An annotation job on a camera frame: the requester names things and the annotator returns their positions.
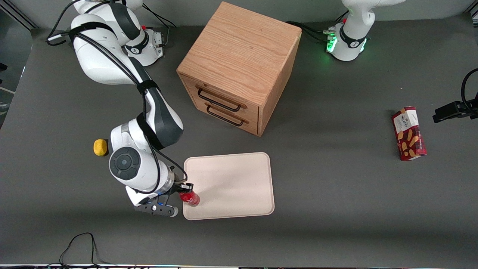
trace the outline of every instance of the yellow ball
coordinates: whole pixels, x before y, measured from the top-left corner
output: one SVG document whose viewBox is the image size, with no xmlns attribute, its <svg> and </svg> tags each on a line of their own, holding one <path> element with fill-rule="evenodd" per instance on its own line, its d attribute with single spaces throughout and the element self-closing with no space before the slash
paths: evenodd
<svg viewBox="0 0 478 269">
<path fill-rule="evenodd" d="M 104 156 L 108 152 L 108 143 L 105 139 L 97 139 L 93 145 L 93 151 L 98 156 Z"/>
</svg>

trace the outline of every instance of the gray tabletop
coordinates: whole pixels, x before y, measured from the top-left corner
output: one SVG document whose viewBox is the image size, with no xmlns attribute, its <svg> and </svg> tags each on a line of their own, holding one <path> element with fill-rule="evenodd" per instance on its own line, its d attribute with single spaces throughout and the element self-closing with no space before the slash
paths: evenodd
<svg viewBox="0 0 478 269">
<path fill-rule="evenodd" d="M 57 261 L 89 231 L 114 263 L 478 267 L 478 122 L 432 120 L 477 67 L 469 15 L 377 22 L 348 63 L 304 36 L 260 138 L 199 112 L 183 88 L 175 69 L 201 29 L 173 29 L 165 58 L 147 68 L 185 125 L 164 153 L 180 163 L 268 153 L 274 213 L 191 222 L 135 212 L 92 145 L 141 111 L 137 90 L 93 82 L 68 46 L 37 32 L 0 131 L 0 263 Z M 477 86 L 471 78 L 470 98 Z M 411 162 L 399 160 L 391 123 L 404 106 L 417 108 L 428 149 Z M 81 238 L 66 261 L 88 263 L 89 248 Z"/>
</svg>

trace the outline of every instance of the wooden box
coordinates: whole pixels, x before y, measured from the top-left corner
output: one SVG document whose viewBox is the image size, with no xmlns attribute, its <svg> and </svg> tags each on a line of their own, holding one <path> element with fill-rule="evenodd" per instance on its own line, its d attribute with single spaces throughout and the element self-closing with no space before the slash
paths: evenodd
<svg viewBox="0 0 478 269">
<path fill-rule="evenodd" d="M 222 2 L 176 71 L 197 109 L 261 136 L 291 75 L 301 33 Z"/>
</svg>

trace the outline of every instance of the black metal handle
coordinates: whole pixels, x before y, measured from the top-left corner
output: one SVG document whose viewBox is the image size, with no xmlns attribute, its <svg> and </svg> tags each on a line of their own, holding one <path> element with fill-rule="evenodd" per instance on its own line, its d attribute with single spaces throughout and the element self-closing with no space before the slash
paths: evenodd
<svg viewBox="0 0 478 269">
<path fill-rule="evenodd" d="M 221 103 L 219 103 L 219 102 L 217 102 L 217 101 L 214 101 L 214 100 L 212 100 L 211 98 L 208 98 L 208 97 L 206 97 L 206 96 L 204 96 L 204 95 L 201 95 L 201 92 L 203 92 L 203 89 L 202 89 L 202 88 L 199 88 L 199 87 L 197 87 L 197 88 L 199 89 L 199 90 L 197 91 L 197 94 L 199 95 L 199 97 L 201 97 L 202 99 L 204 99 L 204 100 L 206 100 L 206 101 L 209 101 L 209 102 L 211 102 L 211 103 L 213 103 L 213 104 L 215 104 L 215 105 L 217 105 L 217 106 L 220 106 L 220 107 L 222 107 L 222 108 L 224 108 L 224 109 L 227 109 L 227 110 L 229 110 L 229 111 L 232 111 L 232 112 L 237 112 L 237 111 L 239 111 L 239 109 L 241 108 L 241 106 L 238 105 L 238 107 L 234 109 L 234 108 L 228 107 L 228 106 L 226 106 L 226 105 L 223 105 L 223 104 L 221 104 Z"/>
<path fill-rule="evenodd" d="M 211 108 L 211 106 L 207 106 L 207 109 L 206 109 L 207 113 L 209 113 L 210 115 L 215 116 L 215 117 L 218 118 L 218 119 L 221 119 L 221 120 L 223 120 L 223 121 L 225 121 L 225 122 L 227 122 L 227 123 L 230 123 L 230 124 L 232 124 L 232 125 L 234 125 L 234 126 L 237 126 L 237 127 L 241 127 L 241 126 L 244 124 L 244 120 L 241 120 L 240 123 L 235 123 L 235 122 L 233 122 L 233 121 L 230 121 L 230 120 L 228 120 L 228 119 L 226 119 L 226 118 L 224 118 L 224 117 L 221 117 L 221 116 L 217 115 L 216 113 L 212 113 L 211 111 L 209 111 L 210 108 Z"/>
</svg>

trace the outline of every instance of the red can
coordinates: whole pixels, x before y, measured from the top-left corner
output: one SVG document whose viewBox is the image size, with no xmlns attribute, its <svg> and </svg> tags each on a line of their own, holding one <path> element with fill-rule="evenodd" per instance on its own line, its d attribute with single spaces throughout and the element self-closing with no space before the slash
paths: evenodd
<svg viewBox="0 0 478 269">
<path fill-rule="evenodd" d="M 179 197 L 183 202 L 186 202 L 190 206 L 197 206 L 201 201 L 201 198 L 194 191 L 192 192 L 180 192 Z"/>
</svg>

